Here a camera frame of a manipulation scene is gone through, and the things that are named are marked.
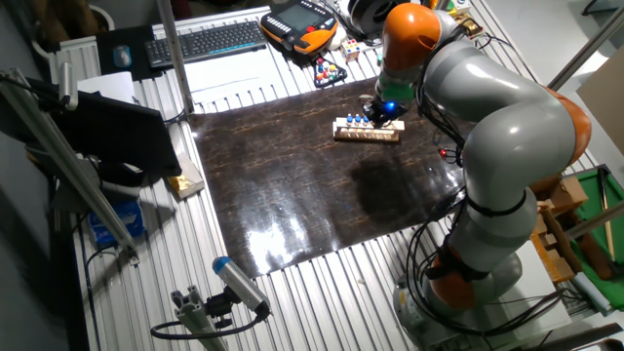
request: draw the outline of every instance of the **white paper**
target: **white paper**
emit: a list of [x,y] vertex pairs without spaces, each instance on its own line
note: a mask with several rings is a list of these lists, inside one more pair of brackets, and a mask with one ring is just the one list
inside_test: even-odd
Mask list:
[[105,98],[135,103],[135,86],[130,72],[106,74],[100,77],[78,81],[78,90],[84,93],[99,92]]
[[268,49],[188,63],[184,69],[195,103],[270,85],[276,73]]

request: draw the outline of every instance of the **aluminum profile table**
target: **aluminum profile table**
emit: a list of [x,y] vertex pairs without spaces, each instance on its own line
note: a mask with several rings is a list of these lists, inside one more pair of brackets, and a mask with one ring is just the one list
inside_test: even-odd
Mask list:
[[[267,12],[268,8],[263,7],[189,19],[177,22],[176,28],[179,34],[185,34],[238,21],[259,20]],[[482,0],[473,1],[471,15],[488,32],[510,41]],[[153,26],[153,31],[156,39],[165,36],[162,25]],[[57,79],[57,67],[64,61],[74,64],[79,80],[100,75],[95,37],[61,43],[60,48],[50,56],[53,81]],[[218,100],[195,101],[195,110],[220,112],[315,90],[312,67],[301,69],[270,46],[261,52],[270,55],[275,63],[271,67],[272,79],[259,89]],[[492,42],[484,52],[512,71],[534,79],[513,49]],[[339,52],[328,53],[327,58],[349,73],[347,80],[338,84],[349,84],[379,73],[378,53],[379,49],[366,51],[359,61],[349,63],[344,62]],[[141,105],[160,110],[163,118],[173,118],[182,110],[173,70],[134,84]],[[188,124],[173,124],[170,131],[176,151],[188,153],[201,170]],[[587,151],[565,172],[596,165]],[[85,271],[84,262],[96,249],[84,235],[89,230],[86,224],[74,234],[90,348],[201,350],[197,341],[152,338],[149,329],[176,319],[170,292],[196,285],[203,296],[209,296],[223,289],[212,271],[213,259],[226,255],[226,250],[210,189],[178,202],[161,179],[141,189],[139,200],[148,231],[136,239],[141,261],[138,266],[105,254],[96,257]],[[442,243],[449,232],[449,222],[450,218],[446,218],[429,225],[424,251],[430,253],[435,249],[434,243]],[[228,347],[230,350],[415,350],[398,323],[391,300],[394,282],[404,273],[412,233],[413,228],[391,233],[258,277],[255,282],[271,300],[273,316],[268,323],[250,331],[225,337]],[[93,285],[93,293],[88,291],[87,281]],[[235,306],[232,318],[239,327],[250,322],[252,316],[244,306]]]

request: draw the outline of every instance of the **dark wooden board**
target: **dark wooden board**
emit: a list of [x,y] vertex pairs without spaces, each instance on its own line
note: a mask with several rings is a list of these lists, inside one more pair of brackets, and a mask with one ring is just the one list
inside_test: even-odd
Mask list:
[[228,255],[251,277],[422,222],[463,185],[415,111],[400,143],[333,140],[335,117],[360,112],[373,86],[190,118]]

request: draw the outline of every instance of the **metal rod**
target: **metal rod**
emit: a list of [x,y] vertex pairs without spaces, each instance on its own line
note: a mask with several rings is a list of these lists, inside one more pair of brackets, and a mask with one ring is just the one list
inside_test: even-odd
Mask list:
[[438,3],[436,3],[436,8],[434,10],[447,10],[447,7],[449,6],[449,2],[450,0],[438,0]]
[[621,215],[624,215],[624,201],[620,201],[619,204],[594,215],[590,219],[581,222],[573,228],[568,229],[565,234],[570,240],[576,239],[585,233],[589,233],[590,231],[605,225],[608,221]]
[[[28,85],[17,69],[12,69],[11,79]],[[78,190],[91,209],[119,243],[132,256],[136,256],[137,246],[133,237],[110,206],[99,188],[91,182],[78,164],[75,152],[62,135],[50,114],[39,110],[37,100],[31,92],[9,83],[0,82],[0,93],[5,96],[28,129],[37,137],[53,160],[65,173],[71,184]]]
[[567,80],[576,73],[585,61],[587,61],[596,50],[608,39],[621,25],[624,23],[624,6],[620,7],[603,25],[603,27],[594,35],[585,46],[572,58],[562,69],[552,82],[548,84],[548,88],[557,91]]
[[170,0],[156,0],[156,2],[158,3],[158,12],[160,13],[163,27],[165,28],[165,34],[167,35],[167,44],[169,46],[169,52],[172,55],[172,62],[174,63],[175,77],[177,78],[179,90],[182,93],[184,113],[189,115],[194,112],[193,97],[191,96],[191,90],[188,87],[188,80],[186,79],[184,58],[182,57],[182,48],[177,39],[176,21],[174,20],[172,4]]

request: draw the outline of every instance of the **keyboard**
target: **keyboard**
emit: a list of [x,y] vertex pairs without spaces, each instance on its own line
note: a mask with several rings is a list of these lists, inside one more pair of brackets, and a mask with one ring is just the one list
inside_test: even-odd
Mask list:
[[[184,62],[216,59],[266,46],[266,38],[262,34],[260,24],[255,20],[184,34],[178,36],[178,39]],[[162,68],[174,65],[167,39],[146,42],[145,50],[150,67]]]

